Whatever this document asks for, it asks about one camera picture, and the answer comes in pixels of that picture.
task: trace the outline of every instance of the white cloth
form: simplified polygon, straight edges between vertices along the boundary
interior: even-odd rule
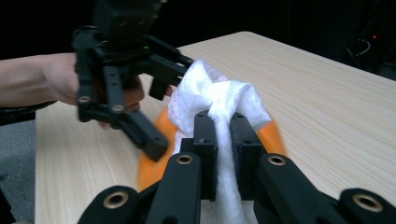
[[[195,61],[172,94],[169,119],[178,127],[175,153],[182,138],[193,137],[195,114],[209,110],[214,120],[218,152],[218,185],[215,202],[202,202],[201,223],[257,223],[252,202],[242,202],[236,185],[230,120],[235,112],[247,117],[257,132],[271,119],[253,85],[228,80],[205,60]]]

